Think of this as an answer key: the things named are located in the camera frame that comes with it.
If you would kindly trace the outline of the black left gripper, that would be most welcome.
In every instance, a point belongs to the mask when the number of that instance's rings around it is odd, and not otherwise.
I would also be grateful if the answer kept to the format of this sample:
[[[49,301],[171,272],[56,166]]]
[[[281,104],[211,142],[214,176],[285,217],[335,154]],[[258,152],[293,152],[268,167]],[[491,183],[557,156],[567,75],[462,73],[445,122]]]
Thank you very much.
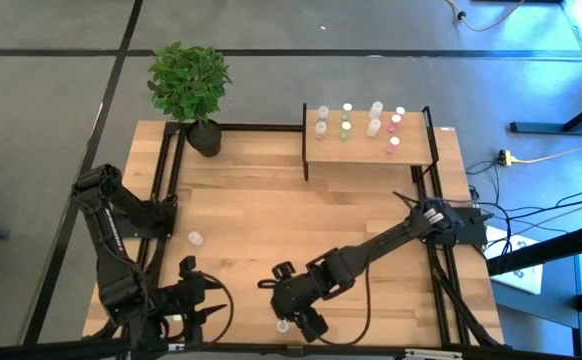
[[[209,317],[226,308],[226,304],[213,305],[201,310],[201,315],[195,306],[204,301],[204,290],[222,290],[224,285],[216,281],[204,281],[204,277],[195,270],[196,258],[193,255],[185,257],[179,264],[181,279],[175,285],[174,291],[178,300],[178,312],[183,320],[183,328],[177,335],[169,336],[170,341],[183,339],[189,345],[200,345],[203,340],[202,323]]]

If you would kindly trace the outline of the black round container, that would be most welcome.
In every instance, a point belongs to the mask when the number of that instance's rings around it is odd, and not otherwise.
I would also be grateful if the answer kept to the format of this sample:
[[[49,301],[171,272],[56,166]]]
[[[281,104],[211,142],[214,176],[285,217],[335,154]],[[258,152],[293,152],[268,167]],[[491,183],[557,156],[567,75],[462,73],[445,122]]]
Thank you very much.
[[[214,157],[220,153],[222,131],[217,122],[196,122],[191,125],[186,138],[189,144],[204,157]]]

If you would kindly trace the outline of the white sheet blue print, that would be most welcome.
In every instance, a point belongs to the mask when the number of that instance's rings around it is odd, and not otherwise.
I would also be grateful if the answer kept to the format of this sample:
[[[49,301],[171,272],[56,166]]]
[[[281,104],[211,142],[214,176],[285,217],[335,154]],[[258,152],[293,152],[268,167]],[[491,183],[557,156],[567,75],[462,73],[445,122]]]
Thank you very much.
[[[491,259],[500,256],[505,245],[505,241],[501,241],[506,235],[505,230],[501,230],[495,227],[486,227],[487,245],[484,249],[484,255],[487,259]],[[535,245],[536,240],[521,236],[513,235],[511,238],[512,250],[519,250],[524,247]],[[523,269],[518,269],[510,271],[504,274],[491,276],[491,279],[503,284],[510,286],[512,288],[533,294],[541,294],[542,285],[542,274],[543,266],[535,265],[533,267],[527,267]]]

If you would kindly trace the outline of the silver aluminium post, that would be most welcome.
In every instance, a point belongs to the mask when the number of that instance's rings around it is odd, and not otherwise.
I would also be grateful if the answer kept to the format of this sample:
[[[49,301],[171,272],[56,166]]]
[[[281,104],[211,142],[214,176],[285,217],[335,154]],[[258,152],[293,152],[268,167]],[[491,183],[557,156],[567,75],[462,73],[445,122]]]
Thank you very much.
[[[460,352],[407,348],[402,360],[464,360]]]

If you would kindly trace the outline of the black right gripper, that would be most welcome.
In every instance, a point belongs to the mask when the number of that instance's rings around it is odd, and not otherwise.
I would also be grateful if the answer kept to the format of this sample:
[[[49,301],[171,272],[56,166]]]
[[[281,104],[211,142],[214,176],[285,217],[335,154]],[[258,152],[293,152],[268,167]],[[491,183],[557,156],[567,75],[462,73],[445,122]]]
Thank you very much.
[[[310,266],[306,273],[294,276],[290,262],[283,262],[272,269],[275,280],[258,282],[260,289],[273,289],[271,306],[279,320],[296,324],[304,339],[311,343],[324,335],[328,326],[324,317],[313,307],[313,303],[328,293],[328,282],[324,271]]]

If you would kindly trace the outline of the wooden shelf black frame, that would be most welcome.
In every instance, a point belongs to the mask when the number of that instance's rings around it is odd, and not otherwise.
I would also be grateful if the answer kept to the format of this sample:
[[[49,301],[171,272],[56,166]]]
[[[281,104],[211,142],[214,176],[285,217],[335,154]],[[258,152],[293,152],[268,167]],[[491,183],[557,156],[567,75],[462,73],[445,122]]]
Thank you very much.
[[[375,137],[368,137],[366,130],[370,119],[366,111],[352,110],[349,122],[352,128],[347,139],[340,138],[340,110],[329,112],[327,132],[322,140],[315,138],[317,109],[305,107],[302,115],[302,166],[304,179],[309,179],[309,166],[313,163],[389,164],[430,167],[439,160],[431,111],[428,106],[419,112],[407,112],[394,133],[387,128],[393,112],[380,115],[381,128]],[[389,139],[400,139],[396,151],[387,154]]]

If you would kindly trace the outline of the green leafy plant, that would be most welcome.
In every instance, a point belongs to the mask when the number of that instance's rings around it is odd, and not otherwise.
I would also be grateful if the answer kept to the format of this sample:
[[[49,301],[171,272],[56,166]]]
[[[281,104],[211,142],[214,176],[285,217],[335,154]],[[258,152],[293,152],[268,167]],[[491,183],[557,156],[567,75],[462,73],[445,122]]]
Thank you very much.
[[[208,123],[232,83],[224,54],[180,42],[154,50],[147,87],[153,106],[178,122]]]

